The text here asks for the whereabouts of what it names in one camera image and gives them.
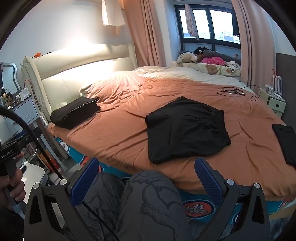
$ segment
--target sleeve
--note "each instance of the sleeve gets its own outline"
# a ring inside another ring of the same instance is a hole
[[[0,240],[23,241],[24,220],[0,205]]]

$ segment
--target finger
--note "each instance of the finger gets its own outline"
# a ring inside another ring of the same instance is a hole
[[[11,192],[10,192],[10,196],[12,198],[16,198],[18,195],[20,195],[22,193],[22,191],[24,190],[25,184],[23,181],[21,181]]]
[[[16,200],[17,202],[20,202],[20,201],[22,201],[22,200],[25,199],[25,196],[26,196],[26,191],[23,190],[23,191],[20,193],[20,195],[18,195],[18,196],[15,198],[15,200]]]
[[[0,189],[5,188],[9,185],[9,176],[0,177]]]
[[[15,187],[20,183],[21,180],[22,180],[22,171],[20,169],[17,169],[15,171],[15,176],[10,180],[10,185],[12,187]]]
[[[16,158],[16,160],[18,161],[18,160],[20,160],[21,158],[23,158],[24,157],[24,153],[23,152],[21,152],[19,155],[17,155],[15,158]]]

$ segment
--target cream leather headboard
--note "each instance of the cream leather headboard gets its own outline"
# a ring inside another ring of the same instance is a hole
[[[51,113],[80,97],[82,85],[99,80],[114,71],[138,67],[133,43],[96,44],[58,50],[39,58],[25,57],[22,75],[32,82],[41,115],[50,121]]]

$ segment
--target silver bolt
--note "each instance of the silver bolt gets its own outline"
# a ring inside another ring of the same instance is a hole
[[[67,180],[66,179],[63,179],[63,180],[60,180],[60,185],[65,185],[65,184],[67,184]]]
[[[254,184],[254,187],[257,188],[257,189],[261,188],[261,186],[260,186],[259,183],[255,183],[255,184]]]
[[[232,179],[228,179],[228,180],[227,180],[227,183],[228,183],[229,185],[231,185],[231,186],[234,185],[234,181],[233,181]]]
[[[34,188],[34,189],[37,189],[39,186],[40,186],[39,183],[35,183],[35,184],[33,185],[33,188]]]

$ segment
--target white plush toy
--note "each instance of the white plush toy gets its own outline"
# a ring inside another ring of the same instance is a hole
[[[183,53],[177,59],[177,64],[197,62],[198,58],[193,53]]]

